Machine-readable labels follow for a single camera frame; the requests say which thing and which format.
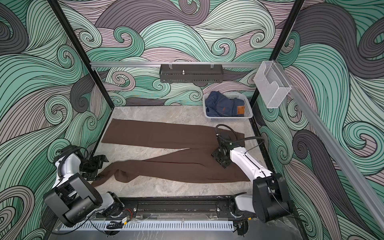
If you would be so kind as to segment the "brown trousers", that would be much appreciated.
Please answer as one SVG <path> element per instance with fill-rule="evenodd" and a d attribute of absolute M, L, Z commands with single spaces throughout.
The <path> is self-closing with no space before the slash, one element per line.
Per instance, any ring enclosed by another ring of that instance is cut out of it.
<path fill-rule="evenodd" d="M 219 146 L 213 127 L 113 119 L 102 142 L 175 152 L 142 161 L 111 163 L 92 183 L 94 187 L 111 177 L 122 183 L 138 176 L 194 184 L 249 181 L 236 164 L 223 168 L 212 157 Z"/>

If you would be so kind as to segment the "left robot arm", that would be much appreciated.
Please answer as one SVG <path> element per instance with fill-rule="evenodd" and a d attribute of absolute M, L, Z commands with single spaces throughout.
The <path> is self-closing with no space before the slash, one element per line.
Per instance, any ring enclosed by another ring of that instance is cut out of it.
<path fill-rule="evenodd" d="M 107 163 L 105 155 L 85 157 L 83 147 L 69 145 L 57 151 L 54 157 L 56 181 L 44 194 L 45 204 L 67 227 L 100 214 L 103 217 L 120 217 L 123 203 L 112 192 L 99 193 L 90 182 L 100 180 L 98 170 Z"/>

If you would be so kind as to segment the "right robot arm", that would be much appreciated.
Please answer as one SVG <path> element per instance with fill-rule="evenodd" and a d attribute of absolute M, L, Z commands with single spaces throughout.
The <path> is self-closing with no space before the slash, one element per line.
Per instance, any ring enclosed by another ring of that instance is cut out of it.
<path fill-rule="evenodd" d="M 235 216 L 250 215 L 266 223 L 293 214 L 286 179 L 264 168 L 246 148 L 222 144 L 212 157 L 224 168 L 236 164 L 253 184 L 251 195 L 234 197 Z"/>

